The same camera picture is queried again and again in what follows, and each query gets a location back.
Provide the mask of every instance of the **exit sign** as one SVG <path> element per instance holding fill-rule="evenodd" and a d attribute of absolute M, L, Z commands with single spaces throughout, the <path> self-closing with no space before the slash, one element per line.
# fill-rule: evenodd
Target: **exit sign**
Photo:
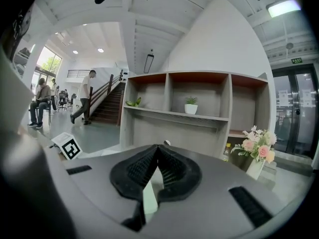
<path fill-rule="evenodd" d="M 291 60 L 293 64 L 301 64 L 303 60 L 301 58 L 294 58 Z"/>

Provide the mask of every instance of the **walking man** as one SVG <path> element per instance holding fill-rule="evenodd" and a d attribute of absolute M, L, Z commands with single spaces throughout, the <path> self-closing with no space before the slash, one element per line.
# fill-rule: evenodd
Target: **walking man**
<path fill-rule="evenodd" d="M 29 127 L 35 127 L 36 129 L 43 128 L 42 118 L 43 118 L 43 110 L 49 107 L 48 102 L 51 99 L 51 90 L 48 85 L 45 83 L 45 79 L 41 78 L 39 80 L 39 91 L 36 94 L 35 102 L 32 102 L 30 105 L 30 115 L 31 115 L 31 124 Z M 36 121 L 35 117 L 35 109 L 39 107 L 38 121 Z"/>
<path fill-rule="evenodd" d="M 55 90 L 56 90 L 55 79 L 52 79 L 52 83 L 53 83 L 53 86 L 52 86 L 52 88 L 51 88 L 51 103 L 52 103 L 53 109 L 56 111 L 56 106 L 55 106 L 55 101 L 54 101 Z"/>
<path fill-rule="evenodd" d="M 88 118 L 88 108 L 89 108 L 89 99 L 90 99 L 90 88 L 91 88 L 91 83 L 90 83 L 90 79 L 91 78 L 95 78 L 96 77 L 96 72 L 94 70 L 91 70 L 89 75 L 85 76 L 82 83 L 81 83 L 81 87 L 79 90 L 79 96 L 80 96 L 80 101 L 82 104 L 82 107 L 77 110 L 73 115 L 70 115 L 71 118 L 71 122 L 74 124 L 74 121 L 77 117 L 79 117 L 81 114 L 84 113 L 84 124 L 91 124 L 91 122 L 89 121 Z"/>

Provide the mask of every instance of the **black slot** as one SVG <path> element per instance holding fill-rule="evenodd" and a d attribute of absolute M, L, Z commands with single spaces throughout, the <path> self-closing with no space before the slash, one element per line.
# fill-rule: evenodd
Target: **black slot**
<path fill-rule="evenodd" d="M 256 228 L 272 218 L 245 188 L 236 187 L 229 192 Z"/>
<path fill-rule="evenodd" d="M 69 175 L 72 174 L 77 174 L 77 173 L 82 173 L 88 170 L 91 170 L 92 168 L 88 165 L 83 165 L 83 166 L 78 166 L 78 167 L 74 167 L 74 168 L 70 168 L 70 169 L 66 169 L 67 173 Z"/>

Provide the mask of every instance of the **white pot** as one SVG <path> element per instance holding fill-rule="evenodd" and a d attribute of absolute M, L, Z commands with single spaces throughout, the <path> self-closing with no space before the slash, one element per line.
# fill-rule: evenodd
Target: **white pot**
<path fill-rule="evenodd" d="M 186 114 L 195 114 L 197 111 L 197 105 L 185 105 Z"/>
<path fill-rule="evenodd" d="M 254 178 L 255 180 L 258 179 L 261 170 L 263 169 L 265 164 L 265 160 L 260 160 L 259 162 L 257 162 L 255 159 L 253 159 L 253 161 L 251 162 L 250 166 L 247 169 L 247 174 Z"/>

